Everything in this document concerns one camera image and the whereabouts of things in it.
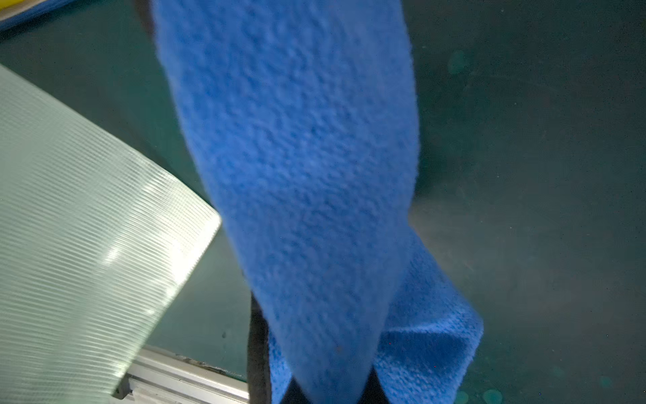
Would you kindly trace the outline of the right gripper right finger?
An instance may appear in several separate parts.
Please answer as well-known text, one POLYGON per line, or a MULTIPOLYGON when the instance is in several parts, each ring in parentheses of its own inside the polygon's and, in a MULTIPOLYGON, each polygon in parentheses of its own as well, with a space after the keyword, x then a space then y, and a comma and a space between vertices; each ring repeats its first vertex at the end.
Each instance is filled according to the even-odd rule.
MULTIPOLYGON (((291 379, 287 392, 285 392, 281 404, 310 404, 298 383, 294 378, 291 379)), ((380 379, 375 368, 369 374, 363 393, 358 399, 358 404, 390 404, 388 397, 380 384, 380 379)))

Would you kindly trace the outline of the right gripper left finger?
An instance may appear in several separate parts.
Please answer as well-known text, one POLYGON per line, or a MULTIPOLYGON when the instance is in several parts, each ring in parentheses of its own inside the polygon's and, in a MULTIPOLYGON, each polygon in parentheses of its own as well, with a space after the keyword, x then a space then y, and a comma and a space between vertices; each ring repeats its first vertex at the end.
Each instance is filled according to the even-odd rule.
POLYGON ((249 402, 272 402, 269 366, 268 325, 255 296, 251 296, 251 317, 247 341, 247 387, 249 402))

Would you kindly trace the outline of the green mesh document bag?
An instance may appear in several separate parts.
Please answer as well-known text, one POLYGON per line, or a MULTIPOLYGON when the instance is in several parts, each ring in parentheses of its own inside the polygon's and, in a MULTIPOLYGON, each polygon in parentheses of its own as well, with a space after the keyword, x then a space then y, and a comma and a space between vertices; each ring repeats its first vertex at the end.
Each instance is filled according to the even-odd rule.
POLYGON ((3 68, 2 402, 107 402, 220 224, 171 173, 3 68))

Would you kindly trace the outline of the blue microfibre cloth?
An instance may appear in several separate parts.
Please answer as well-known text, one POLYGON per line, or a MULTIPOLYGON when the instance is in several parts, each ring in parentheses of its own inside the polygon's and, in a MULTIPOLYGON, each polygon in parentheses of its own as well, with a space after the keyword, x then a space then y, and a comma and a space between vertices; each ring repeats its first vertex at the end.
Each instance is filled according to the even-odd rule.
POLYGON ((408 221, 398 1, 146 1, 187 147, 268 325, 272 402, 451 403, 483 333, 408 221))

